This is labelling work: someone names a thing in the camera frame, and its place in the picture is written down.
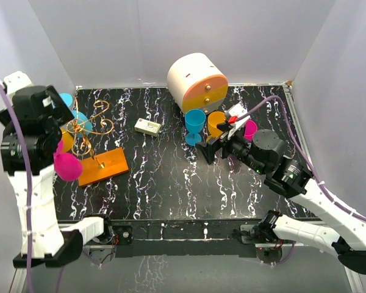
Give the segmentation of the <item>yellow wine glass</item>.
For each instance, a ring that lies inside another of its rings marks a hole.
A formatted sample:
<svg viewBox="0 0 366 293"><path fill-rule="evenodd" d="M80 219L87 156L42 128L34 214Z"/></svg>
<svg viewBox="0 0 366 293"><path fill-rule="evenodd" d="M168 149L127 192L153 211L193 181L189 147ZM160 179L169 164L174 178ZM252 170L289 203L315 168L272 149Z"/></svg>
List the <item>yellow wine glass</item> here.
<svg viewBox="0 0 366 293"><path fill-rule="evenodd" d="M74 144L74 137L70 132L68 132L64 128L62 128L61 131L62 131L62 142L63 142L62 152L67 153L72 149L72 146Z"/></svg>
<svg viewBox="0 0 366 293"><path fill-rule="evenodd" d="M217 125L225 122L226 115L221 111L214 111L209 114L207 118L207 131L208 136L206 142L208 142L211 138L218 138L222 135L222 131L217 128Z"/></svg>

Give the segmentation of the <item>black front mounting rail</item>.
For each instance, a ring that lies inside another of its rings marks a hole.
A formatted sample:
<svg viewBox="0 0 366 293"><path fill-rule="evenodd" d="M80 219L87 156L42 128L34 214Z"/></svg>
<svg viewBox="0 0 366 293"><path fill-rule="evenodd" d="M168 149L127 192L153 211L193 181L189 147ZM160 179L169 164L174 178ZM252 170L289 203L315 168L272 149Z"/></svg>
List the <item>black front mounting rail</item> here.
<svg viewBox="0 0 366 293"><path fill-rule="evenodd" d="M62 267L77 260L86 248L109 248L116 258L136 256L238 255L253 258L257 244L271 248L274 241L249 235L257 220L110 220L106 215L90 215L78 222L42 221L25 231L15 267L25 267L31 255L33 267Z"/></svg>

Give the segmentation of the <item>blue wine glass front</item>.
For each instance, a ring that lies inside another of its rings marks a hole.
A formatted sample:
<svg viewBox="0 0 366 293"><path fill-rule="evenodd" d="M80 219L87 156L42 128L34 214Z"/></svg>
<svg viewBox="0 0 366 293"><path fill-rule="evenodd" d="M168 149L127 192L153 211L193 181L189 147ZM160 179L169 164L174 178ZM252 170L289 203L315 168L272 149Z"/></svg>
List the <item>blue wine glass front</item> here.
<svg viewBox="0 0 366 293"><path fill-rule="evenodd" d="M200 132L204 128L206 121L205 113L200 109L189 110L185 115L185 127L188 131L185 141L190 146L195 146L201 142Z"/></svg>

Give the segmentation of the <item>small white cardboard box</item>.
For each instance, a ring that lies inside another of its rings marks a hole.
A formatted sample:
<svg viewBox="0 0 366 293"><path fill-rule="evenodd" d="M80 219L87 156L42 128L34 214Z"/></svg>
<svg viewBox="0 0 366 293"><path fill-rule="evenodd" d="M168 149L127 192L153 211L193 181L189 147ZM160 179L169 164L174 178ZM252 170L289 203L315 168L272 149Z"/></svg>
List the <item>small white cardboard box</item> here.
<svg viewBox="0 0 366 293"><path fill-rule="evenodd" d="M134 126L137 132L157 137L161 130L161 124L139 118Z"/></svg>

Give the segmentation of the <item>blue wine glass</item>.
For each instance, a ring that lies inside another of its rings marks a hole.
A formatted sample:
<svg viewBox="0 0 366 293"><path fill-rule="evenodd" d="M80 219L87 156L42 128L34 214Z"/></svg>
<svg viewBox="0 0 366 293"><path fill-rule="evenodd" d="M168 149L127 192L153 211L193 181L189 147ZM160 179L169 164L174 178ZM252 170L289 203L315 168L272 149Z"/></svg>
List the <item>blue wine glass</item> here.
<svg viewBox="0 0 366 293"><path fill-rule="evenodd" d="M190 146L195 146L201 142L200 132L204 128L206 121L205 113L200 109L189 110L185 115L185 127L188 131L185 141Z"/></svg>
<svg viewBox="0 0 366 293"><path fill-rule="evenodd" d="M71 110L74 118L77 119L77 122L82 124L82 128L85 130L85 132L90 132L93 130L92 123L88 120L88 118L82 113L78 112L74 109L75 107L75 99L72 95L69 93L61 93L60 94L61 99L63 102L68 106L68 108Z"/></svg>

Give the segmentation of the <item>blue wine glass back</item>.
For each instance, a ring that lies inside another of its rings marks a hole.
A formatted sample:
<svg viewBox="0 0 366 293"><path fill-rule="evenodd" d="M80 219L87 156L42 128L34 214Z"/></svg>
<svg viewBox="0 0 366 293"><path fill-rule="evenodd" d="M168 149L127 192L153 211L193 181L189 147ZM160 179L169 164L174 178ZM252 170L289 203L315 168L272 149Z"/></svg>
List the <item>blue wine glass back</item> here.
<svg viewBox="0 0 366 293"><path fill-rule="evenodd" d="M68 108L71 110L74 118L77 119L77 122L82 124L82 128L85 130L85 132L90 132L93 130L92 123L88 120L88 118L82 113L78 112L74 109L75 107L75 99L72 95L69 93L61 93L60 94L61 99L63 102L68 106Z"/></svg>

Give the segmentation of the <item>white round drawer cabinet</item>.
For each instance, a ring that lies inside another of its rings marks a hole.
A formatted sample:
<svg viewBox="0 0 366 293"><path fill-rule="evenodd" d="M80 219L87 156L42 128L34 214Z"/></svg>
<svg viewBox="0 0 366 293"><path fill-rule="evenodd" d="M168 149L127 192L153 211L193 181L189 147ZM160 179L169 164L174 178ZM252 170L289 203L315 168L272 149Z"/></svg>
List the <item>white round drawer cabinet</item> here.
<svg viewBox="0 0 366 293"><path fill-rule="evenodd" d="M172 64L167 88L183 114L193 109L209 114L222 105L228 79L205 54L196 52Z"/></svg>

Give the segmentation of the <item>orange wooden rack base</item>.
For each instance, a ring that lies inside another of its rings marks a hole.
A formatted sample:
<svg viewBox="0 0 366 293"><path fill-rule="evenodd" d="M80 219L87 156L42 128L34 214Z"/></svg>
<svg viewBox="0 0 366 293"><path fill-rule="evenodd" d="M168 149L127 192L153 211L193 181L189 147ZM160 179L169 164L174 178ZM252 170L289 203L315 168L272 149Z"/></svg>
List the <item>orange wooden rack base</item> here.
<svg viewBox="0 0 366 293"><path fill-rule="evenodd" d="M81 164L83 171L78 178L78 183L81 187L98 183L129 171L122 147L97 154L94 157L82 159Z"/></svg>

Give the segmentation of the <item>pink wine glass front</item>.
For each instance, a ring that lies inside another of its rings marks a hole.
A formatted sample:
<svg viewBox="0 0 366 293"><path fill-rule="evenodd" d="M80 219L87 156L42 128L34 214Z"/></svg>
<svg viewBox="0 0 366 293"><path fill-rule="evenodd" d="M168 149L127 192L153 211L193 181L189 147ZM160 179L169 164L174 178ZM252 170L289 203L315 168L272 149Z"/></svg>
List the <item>pink wine glass front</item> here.
<svg viewBox="0 0 366 293"><path fill-rule="evenodd" d="M252 141L254 134L257 132L258 127L252 120L248 120L245 124L244 138Z"/></svg>

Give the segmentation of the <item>pink wine glass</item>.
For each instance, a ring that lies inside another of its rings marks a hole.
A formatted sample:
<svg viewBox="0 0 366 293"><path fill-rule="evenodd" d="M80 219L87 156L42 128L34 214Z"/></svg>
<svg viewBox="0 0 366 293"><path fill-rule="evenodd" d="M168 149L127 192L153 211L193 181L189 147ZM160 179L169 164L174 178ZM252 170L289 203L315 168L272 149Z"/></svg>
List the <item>pink wine glass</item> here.
<svg viewBox="0 0 366 293"><path fill-rule="evenodd" d="M61 140L54 153L54 170L64 181L78 179L83 171L80 160L70 153L63 152L64 142Z"/></svg>
<svg viewBox="0 0 366 293"><path fill-rule="evenodd" d="M252 120L248 120L245 124L244 138L252 141L254 134L257 132L258 127Z"/></svg>

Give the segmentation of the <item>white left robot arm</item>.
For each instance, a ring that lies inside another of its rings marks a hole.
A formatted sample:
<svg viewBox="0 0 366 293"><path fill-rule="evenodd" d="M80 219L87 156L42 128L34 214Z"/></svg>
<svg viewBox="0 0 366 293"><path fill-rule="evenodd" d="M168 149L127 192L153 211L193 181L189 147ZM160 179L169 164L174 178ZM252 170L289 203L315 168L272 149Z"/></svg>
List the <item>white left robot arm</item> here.
<svg viewBox="0 0 366 293"><path fill-rule="evenodd" d="M51 85L34 85L27 74L16 71L0 79L0 94L6 105L0 111L4 127L0 154L21 222L22 247L13 265L63 267L77 260L88 242L110 242L114 229L101 214L59 227L53 179L75 180L82 166L62 150L61 127L73 114L57 90Z"/></svg>

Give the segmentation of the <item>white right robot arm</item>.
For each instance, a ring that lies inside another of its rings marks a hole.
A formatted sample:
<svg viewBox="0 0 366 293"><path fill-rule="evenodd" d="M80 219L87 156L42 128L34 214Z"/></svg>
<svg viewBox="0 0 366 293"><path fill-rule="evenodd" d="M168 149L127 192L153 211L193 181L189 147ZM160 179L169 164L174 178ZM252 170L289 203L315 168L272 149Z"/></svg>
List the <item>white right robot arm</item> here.
<svg viewBox="0 0 366 293"><path fill-rule="evenodd" d="M239 241L300 242L325 251L350 270L366 275L366 220L316 183L305 165L285 156L286 144L274 131L259 130L248 141L242 130L235 131L226 123L221 127L225 132L219 138L196 144L207 163L213 163L218 150L223 158L233 155L263 175L270 190L308 208L324 222L323 226L313 225L268 211L258 225L236 231Z"/></svg>

